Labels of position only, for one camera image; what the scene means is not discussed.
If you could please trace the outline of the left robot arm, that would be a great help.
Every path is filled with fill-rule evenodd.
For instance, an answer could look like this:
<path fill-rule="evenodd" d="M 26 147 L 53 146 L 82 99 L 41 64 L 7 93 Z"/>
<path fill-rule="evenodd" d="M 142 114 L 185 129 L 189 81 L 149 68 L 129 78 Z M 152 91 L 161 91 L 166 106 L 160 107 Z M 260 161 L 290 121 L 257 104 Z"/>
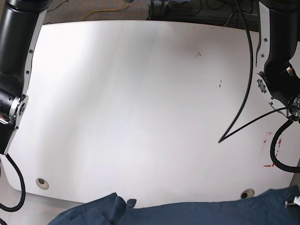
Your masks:
<path fill-rule="evenodd" d="M 257 86 L 278 113 L 300 120 L 300 77 L 290 60 L 298 43 L 300 2 L 258 1 Z"/>

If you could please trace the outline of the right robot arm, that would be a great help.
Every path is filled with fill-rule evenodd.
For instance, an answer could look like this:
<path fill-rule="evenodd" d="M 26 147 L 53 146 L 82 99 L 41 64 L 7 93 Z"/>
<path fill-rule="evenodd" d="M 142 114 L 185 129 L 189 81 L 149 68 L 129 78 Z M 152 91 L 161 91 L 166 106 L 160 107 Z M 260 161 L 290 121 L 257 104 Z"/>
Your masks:
<path fill-rule="evenodd" d="M 7 0 L 0 16 L 0 153 L 6 155 L 28 104 L 32 59 L 50 0 Z"/>

